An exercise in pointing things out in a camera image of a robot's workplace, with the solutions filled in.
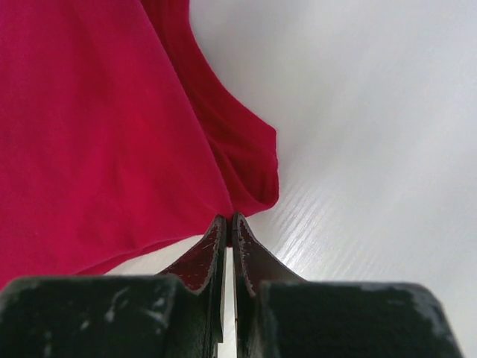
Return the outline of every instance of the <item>red garment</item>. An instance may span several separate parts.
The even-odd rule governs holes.
[[[189,0],[143,2],[0,0],[0,287],[276,202],[275,131],[208,67]]]

